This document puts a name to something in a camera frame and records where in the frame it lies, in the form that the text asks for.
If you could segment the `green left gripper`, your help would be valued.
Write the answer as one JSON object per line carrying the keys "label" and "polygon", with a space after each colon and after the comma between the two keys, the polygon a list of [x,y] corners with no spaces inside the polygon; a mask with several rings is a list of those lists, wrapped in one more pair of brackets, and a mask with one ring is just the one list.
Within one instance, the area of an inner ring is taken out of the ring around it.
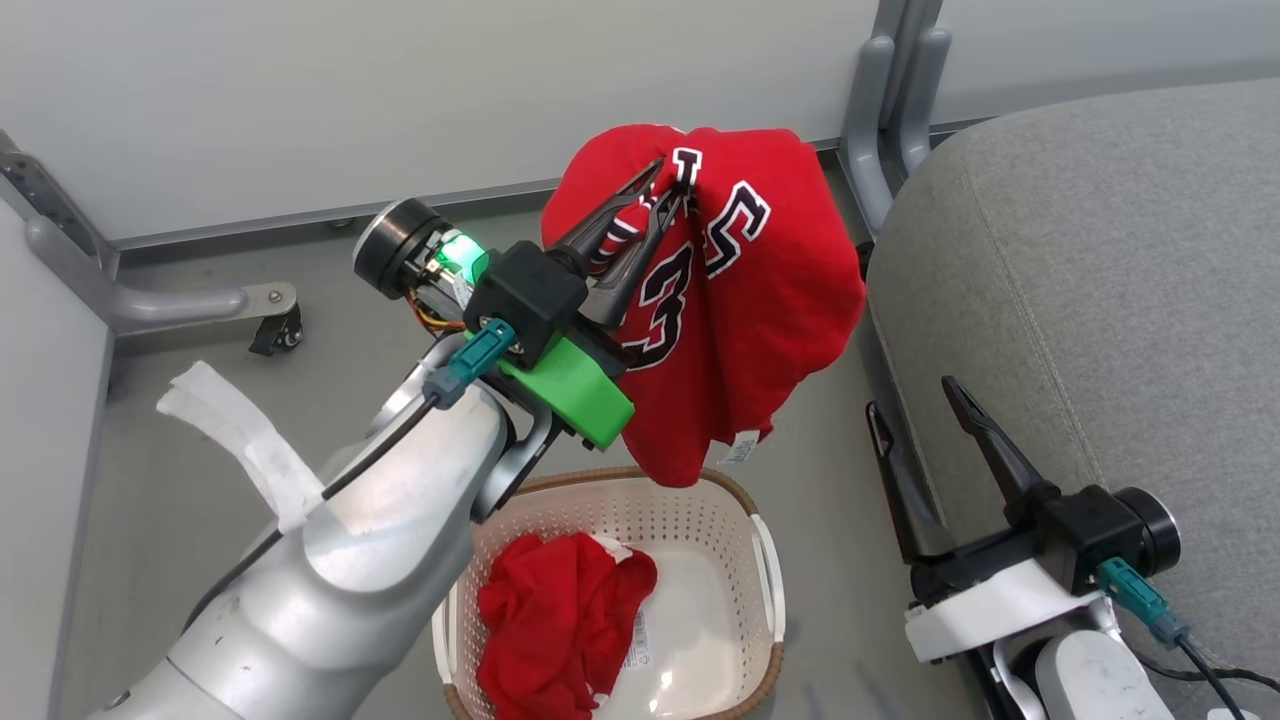
{"label": "green left gripper", "polygon": [[[571,273],[593,273],[596,265],[608,266],[579,309],[581,316],[603,331],[617,331],[622,325],[684,202],[686,191],[678,184],[650,197],[664,164],[664,158],[650,161],[547,249],[547,254]],[[646,213],[645,222],[630,229],[620,214],[637,206]],[[609,448],[632,420],[635,405],[605,372],[614,361],[605,347],[568,325],[564,332],[552,336],[536,365],[524,369],[518,361],[529,354],[517,351],[522,342],[518,334],[497,363],[497,393],[531,415],[547,410],[562,430],[579,436],[594,448]]]}

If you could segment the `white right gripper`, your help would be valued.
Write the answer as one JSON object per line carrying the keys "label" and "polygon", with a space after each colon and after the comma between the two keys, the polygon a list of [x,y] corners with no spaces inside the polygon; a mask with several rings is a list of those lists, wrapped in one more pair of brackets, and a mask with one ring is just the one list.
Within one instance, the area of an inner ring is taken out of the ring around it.
{"label": "white right gripper", "polygon": [[[977,442],[1004,496],[1011,527],[1032,527],[1041,506],[1061,496],[1004,428],[954,375],[941,378],[959,425]],[[920,664],[951,659],[1015,637],[1101,600],[1082,594],[1039,562],[1036,536],[1005,530],[955,548],[906,434],[876,401],[867,424],[902,561],[910,570],[915,606],[905,634]]]}

